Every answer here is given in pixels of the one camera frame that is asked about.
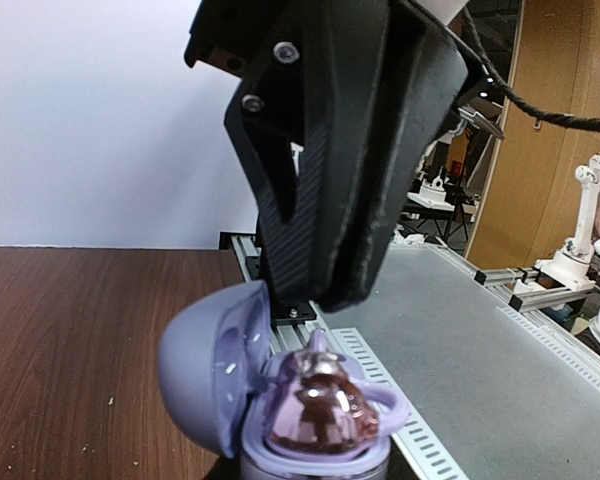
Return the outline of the grey oval puck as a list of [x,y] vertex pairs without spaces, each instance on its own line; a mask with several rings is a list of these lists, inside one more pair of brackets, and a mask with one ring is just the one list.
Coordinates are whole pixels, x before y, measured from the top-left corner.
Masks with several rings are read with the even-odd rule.
[[217,291],[180,312],[158,348],[164,405],[196,445],[236,459],[242,479],[384,479],[391,441],[357,458],[313,463],[285,458],[263,441],[269,390],[283,354],[270,348],[268,288],[252,281]]

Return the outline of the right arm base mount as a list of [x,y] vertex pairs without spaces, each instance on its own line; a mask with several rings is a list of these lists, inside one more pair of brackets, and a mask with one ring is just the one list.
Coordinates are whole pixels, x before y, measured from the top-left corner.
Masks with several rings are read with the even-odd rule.
[[273,329],[298,327],[317,319],[317,313],[308,301],[287,298],[275,289],[269,260],[258,234],[221,231],[219,249],[234,252],[246,281],[263,280],[267,283]]

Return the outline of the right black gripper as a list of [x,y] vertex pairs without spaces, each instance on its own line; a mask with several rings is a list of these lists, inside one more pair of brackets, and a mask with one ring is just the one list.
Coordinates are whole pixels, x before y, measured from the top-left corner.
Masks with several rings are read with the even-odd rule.
[[224,124],[275,289],[298,301],[327,292],[340,246],[333,95],[473,92],[472,49],[421,1],[204,1],[184,62],[241,80]]

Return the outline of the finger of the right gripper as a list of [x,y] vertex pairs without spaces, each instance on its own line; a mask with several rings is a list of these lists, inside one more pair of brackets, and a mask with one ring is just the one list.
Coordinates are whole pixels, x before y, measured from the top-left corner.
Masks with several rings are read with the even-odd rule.
[[391,2],[353,224],[339,248],[331,285],[315,300],[323,311],[338,312],[370,295],[416,166],[468,77],[446,26],[413,1]]

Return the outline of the purple earbud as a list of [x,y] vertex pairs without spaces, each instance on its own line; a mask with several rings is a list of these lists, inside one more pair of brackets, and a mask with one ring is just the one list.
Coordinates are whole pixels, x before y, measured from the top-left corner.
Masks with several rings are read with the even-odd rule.
[[264,443],[279,455],[318,462],[353,459],[399,431],[409,403],[397,390],[351,376],[326,334],[283,359],[274,380]]

